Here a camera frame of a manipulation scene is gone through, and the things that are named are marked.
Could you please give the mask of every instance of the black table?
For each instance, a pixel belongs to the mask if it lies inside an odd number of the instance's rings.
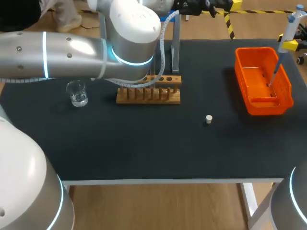
[[[242,46],[278,43],[181,41],[181,105],[117,105],[118,87],[95,80],[87,82],[88,105],[74,108],[68,79],[7,84],[0,103],[64,181],[283,178],[306,155],[307,88],[289,54],[283,66],[294,106],[282,116],[250,116],[234,71]]]

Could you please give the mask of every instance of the metal frame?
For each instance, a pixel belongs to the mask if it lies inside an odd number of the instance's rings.
[[[181,15],[175,16],[172,40],[172,72],[179,72],[179,48],[180,48],[180,23]]]
[[[261,230],[263,225],[269,220],[272,222],[273,228],[277,230],[271,214],[271,198],[278,185],[279,183],[276,183],[272,187],[272,189],[265,196],[264,200],[261,202],[259,207],[257,207],[253,215],[251,215],[251,217],[248,218],[249,230]]]
[[[279,183],[282,178],[269,179],[127,179],[62,181],[64,185],[111,185],[111,184],[224,184],[224,183]]]

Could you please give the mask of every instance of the cable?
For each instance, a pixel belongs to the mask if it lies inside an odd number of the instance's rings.
[[[164,21],[164,24],[162,26],[161,37],[160,37],[161,68],[160,68],[158,75],[152,81],[150,81],[148,83],[144,83],[144,84],[134,85],[134,84],[124,83],[120,80],[114,80],[114,79],[106,79],[106,80],[108,80],[108,81],[110,81],[110,82],[112,82],[116,85],[120,85],[120,86],[123,86],[123,87],[126,87],[126,88],[144,88],[144,87],[151,86],[151,85],[155,84],[160,79],[160,77],[162,76],[164,69],[165,69],[165,53],[164,53],[164,34],[165,34],[165,30],[166,30],[168,23],[171,21],[171,19],[174,18],[178,14],[179,14],[179,11],[172,12],[166,18],[166,20]]]
[[[0,78],[0,83],[31,83],[31,82],[38,82],[38,81],[47,81],[52,80],[54,78],[28,78],[28,79],[7,79],[7,78]]]

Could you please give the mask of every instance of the wooden floor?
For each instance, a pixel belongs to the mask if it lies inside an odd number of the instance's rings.
[[[244,10],[293,10],[307,0],[244,0]],[[79,9],[84,2],[76,2]],[[84,14],[84,27],[98,27],[97,15]],[[286,14],[232,14],[236,38],[277,39],[285,30]],[[182,20],[182,39],[229,39],[223,16],[208,14]],[[47,13],[29,30],[54,31]],[[99,36],[99,28],[72,33]],[[169,26],[166,38],[172,36]],[[307,65],[299,67],[307,80]],[[260,203],[270,184],[255,184]],[[246,219],[236,184],[78,186],[73,195],[75,230],[244,230]]]

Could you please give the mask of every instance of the yellow and black tape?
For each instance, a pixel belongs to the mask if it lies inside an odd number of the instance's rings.
[[[222,15],[224,16],[225,13],[241,13],[241,14],[246,14],[246,13],[294,13],[295,11],[230,11],[230,12],[226,12],[226,11],[218,11],[217,15]]]
[[[228,13],[225,13],[224,14],[224,17],[225,17],[225,22],[226,22],[226,25],[227,25],[227,28],[228,28],[228,33],[229,33],[229,36],[230,36],[230,39],[235,39],[235,33],[234,33],[234,30],[232,28],[232,25],[230,23],[230,17],[229,17],[229,14]]]
[[[229,13],[293,13],[295,11],[230,11]]]

